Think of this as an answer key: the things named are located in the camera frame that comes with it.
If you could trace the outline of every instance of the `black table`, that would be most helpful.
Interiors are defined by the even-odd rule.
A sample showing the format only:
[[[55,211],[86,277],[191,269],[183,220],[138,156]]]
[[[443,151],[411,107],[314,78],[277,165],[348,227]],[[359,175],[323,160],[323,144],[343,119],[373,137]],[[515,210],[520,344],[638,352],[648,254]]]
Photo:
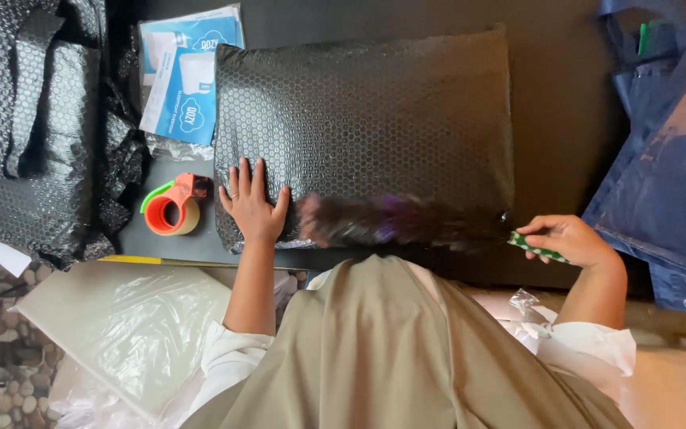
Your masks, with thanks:
[[[137,0],[135,9],[139,20],[152,20],[228,4]],[[627,121],[609,80],[615,62],[597,21],[594,0],[245,0],[242,9],[249,48],[469,34],[504,23],[510,43],[517,224],[539,214],[580,213],[627,135]],[[213,165],[153,162],[143,193],[180,172],[213,176]],[[239,257],[225,252],[216,233],[213,200],[201,204],[201,210],[197,229],[173,238],[155,235],[142,216],[135,216],[120,235],[122,252],[237,263]],[[475,256],[395,252],[446,278],[468,282],[569,288],[578,275],[575,267],[566,264],[528,261],[512,246]],[[366,249],[284,250],[277,251],[275,265],[323,270],[369,253]],[[640,264],[630,275],[647,284],[645,272]]]

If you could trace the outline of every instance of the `cloud logo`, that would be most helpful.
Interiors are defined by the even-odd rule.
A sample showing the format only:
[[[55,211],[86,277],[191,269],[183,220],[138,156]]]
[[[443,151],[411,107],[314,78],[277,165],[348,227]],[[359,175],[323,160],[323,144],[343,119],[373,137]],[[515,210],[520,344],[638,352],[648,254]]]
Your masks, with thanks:
[[[202,49],[202,50],[215,50],[216,44],[225,44],[226,39],[224,36],[221,35],[216,30],[211,30],[205,33],[205,36],[197,39],[194,45],[192,45],[193,48],[195,49]]]
[[[179,124],[183,132],[191,133],[202,127],[205,123],[205,117],[200,112],[200,105],[195,99],[187,99],[181,105],[181,113],[179,114]]]

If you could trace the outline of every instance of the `tape roll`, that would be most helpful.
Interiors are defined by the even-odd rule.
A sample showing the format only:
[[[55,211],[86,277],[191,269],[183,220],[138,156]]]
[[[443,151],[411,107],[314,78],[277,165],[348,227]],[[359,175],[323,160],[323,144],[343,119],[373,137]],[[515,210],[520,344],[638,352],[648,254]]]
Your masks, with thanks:
[[[179,210],[179,220],[172,225],[166,220],[166,207],[176,205]],[[145,210],[147,226],[157,235],[184,235],[191,232],[200,221],[200,206],[192,198],[184,203],[177,203],[166,195],[158,195],[147,203]]]

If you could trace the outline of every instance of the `white sleeve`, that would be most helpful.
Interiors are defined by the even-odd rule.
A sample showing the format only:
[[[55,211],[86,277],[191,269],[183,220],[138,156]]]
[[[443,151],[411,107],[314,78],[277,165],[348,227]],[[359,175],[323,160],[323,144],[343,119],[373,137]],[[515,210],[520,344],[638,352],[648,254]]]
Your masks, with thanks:
[[[555,370],[587,380],[620,404],[621,378],[634,373],[636,342],[628,329],[568,322],[539,330],[537,356]]]
[[[273,342],[273,336],[239,334],[212,321],[203,350],[205,382],[189,414],[192,415],[216,395],[248,378]]]

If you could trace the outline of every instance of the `orange tape dispenser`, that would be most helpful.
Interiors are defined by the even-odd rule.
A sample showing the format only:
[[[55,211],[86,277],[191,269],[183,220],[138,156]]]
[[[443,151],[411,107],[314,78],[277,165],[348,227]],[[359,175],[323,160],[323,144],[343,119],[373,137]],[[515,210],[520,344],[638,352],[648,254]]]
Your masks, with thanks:
[[[158,235],[184,235],[191,232],[200,221],[200,207],[195,198],[205,197],[210,179],[191,172],[180,174],[175,180],[150,192],[140,213],[145,215],[147,226]],[[166,209],[175,205],[179,210],[176,225],[166,219]]]

